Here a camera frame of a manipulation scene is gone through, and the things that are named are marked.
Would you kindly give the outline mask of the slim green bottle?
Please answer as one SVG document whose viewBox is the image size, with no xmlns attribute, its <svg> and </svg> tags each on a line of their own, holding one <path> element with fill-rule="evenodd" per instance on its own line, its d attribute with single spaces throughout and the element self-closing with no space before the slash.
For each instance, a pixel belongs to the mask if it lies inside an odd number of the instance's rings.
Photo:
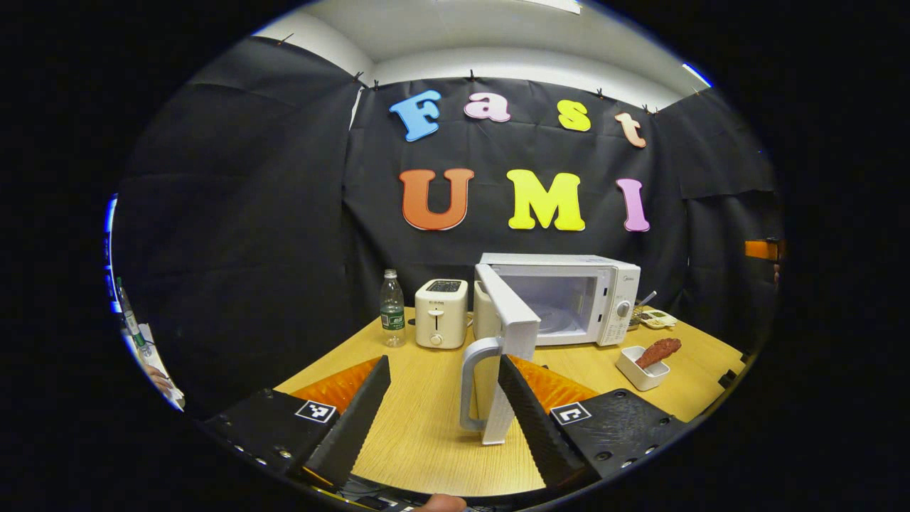
<svg viewBox="0 0 910 512">
<path fill-rule="evenodd" d="M 142 360 L 145 361 L 146 358 L 149 357 L 149 343 L 147 343 L 146 338 L 141 333 L 139 323 L 137 323 L 137 319 L 134 316 L 134 310 L 128 298 L 126 289 L 124 288 L 121 277 L 116 278 L 116 285 L 119 302 L 124 317 L 124 324 L 126 324 L 128 334 L 131 336 L 134 342 L 134 346 L 136 346 L 137 353 L 139 353 Z"/>
</svg>

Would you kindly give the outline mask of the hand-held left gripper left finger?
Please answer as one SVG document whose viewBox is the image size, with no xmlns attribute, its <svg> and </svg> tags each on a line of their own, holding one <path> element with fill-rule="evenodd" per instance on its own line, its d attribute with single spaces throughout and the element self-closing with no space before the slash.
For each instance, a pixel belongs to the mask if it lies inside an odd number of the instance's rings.
<svg viewBox="0 0 910 512">
<path fill-rule="evenodd" d="M 295 393 L 263 389 L 198 426 L 218 444 L 296 485 L 340 489 L 391 383 L 389 357 Z"/>
</svg>

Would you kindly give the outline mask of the brown meat piece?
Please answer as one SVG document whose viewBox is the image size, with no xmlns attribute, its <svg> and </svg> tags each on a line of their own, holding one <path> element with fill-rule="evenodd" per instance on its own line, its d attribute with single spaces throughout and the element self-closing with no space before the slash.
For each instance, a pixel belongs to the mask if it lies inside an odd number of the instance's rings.
<svg viewBox="0 0 910 512">
<path fill-rule="evenodd" d="M 653 364 L 663 362 L 666 358 L 677 352 L 682 347 L 682 341 L 676 338 L 657 340 L 652 346 L 647 347 L 635 361 L 641 369 L 647 369 Z"/>
</svg>

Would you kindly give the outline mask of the white rectangular dish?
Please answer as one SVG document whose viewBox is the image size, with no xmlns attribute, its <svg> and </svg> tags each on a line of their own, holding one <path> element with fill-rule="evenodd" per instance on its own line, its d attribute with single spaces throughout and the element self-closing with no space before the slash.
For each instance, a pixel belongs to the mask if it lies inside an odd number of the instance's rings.
<svg viewBox="0 0 910 512">
<path fill-rule="evenodd" d="M 646 368 L 638 366 L 636 362 L 645 352 L 646 348 L 641 346 L 623 348 L 616 362 L 616 367 L 639 391 L 654 389 L 670 375 L 670 367 L 664 362 L 657 362 Z"/>
</svg>

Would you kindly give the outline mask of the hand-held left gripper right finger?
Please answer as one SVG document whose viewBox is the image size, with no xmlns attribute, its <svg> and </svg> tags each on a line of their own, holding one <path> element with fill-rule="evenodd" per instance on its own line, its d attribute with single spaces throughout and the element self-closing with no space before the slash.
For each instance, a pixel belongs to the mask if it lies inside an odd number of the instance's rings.
<svg viewBox="0 0 910 512">
<path fill-rule="evenodd" d="M 523 429 L 546 489 L 569 491 L 617 479 L 672 444 L 687 427 L 624 388 L 546 407 L 534 373 L 549 380 L 556 377 L 552 370 L 511 354 L 500 357 L 498 384 Z"/>
</svg>

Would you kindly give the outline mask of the clear plastic water bottle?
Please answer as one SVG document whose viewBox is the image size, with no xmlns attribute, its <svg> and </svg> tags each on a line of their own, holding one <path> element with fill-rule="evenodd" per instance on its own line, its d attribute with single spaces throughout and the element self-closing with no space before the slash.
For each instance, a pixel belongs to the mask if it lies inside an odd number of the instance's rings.
<svg viewBox="0 0 910 512">
<path fill-rule="evenodd" d="M 380 323 L 385 346 L 397 348 L 405 343 L 405 299 L 397 281 L 397 271 L 386 269 L 380 290 Z"/>
</svg>

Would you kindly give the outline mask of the black table clamp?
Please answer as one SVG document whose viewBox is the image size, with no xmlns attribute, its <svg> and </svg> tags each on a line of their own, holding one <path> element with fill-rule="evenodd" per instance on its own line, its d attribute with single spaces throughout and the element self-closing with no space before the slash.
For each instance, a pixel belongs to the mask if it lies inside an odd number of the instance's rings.
<svg viewBox="0 0 910 512">
<path fill-rule="evenodd" d="M 732 386 L 732 383 L 737 381 L 737 378 L 744 372 L 745 366 L 749 362 L 752 354 L 753 353 L 751 353 L 750 351 L 742 352 L 741 357 L 740 357 L 740 362 L 742 363 L 741 368 L 739 370 L 732 369 L 732 368 L 728 369 L 728 370 L 726 370 L 726 373 L 724 375 L 721 375 L 719 377 L 718 385 L 721 386 L 722 389 L 724 389 L 724 390 L 728 389 L 729 387 Z"/>
</svg>

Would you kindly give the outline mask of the white microwave oven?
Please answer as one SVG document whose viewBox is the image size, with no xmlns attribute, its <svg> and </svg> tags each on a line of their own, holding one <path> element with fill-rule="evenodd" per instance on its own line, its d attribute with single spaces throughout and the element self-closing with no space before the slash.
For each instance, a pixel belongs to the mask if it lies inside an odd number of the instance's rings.
<svg viewBox="0 0 910 512">
<path fill-rule="evenodd" d="M 542 346 L 617 346 L 639 289 L 639 266 L 597 255 L 482 254 L 474 273 L 474 342 L 464 351 L 459 426 L 502 444 L 514 414 L 490 359 L 530 361 Z"/>
</svg>

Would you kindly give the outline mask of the white toaster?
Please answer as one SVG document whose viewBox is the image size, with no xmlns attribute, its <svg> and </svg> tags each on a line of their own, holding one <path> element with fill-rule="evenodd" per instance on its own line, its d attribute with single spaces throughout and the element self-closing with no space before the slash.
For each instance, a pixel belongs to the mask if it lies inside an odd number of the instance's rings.
<svg viewBox="0 0 910 512">
<path fill-rule="evenodd" d="M 415 294 L 415 341 L 418 346 L 458 349 L 467 329 L 468 283 L 431 279 Z"/>
</svg>

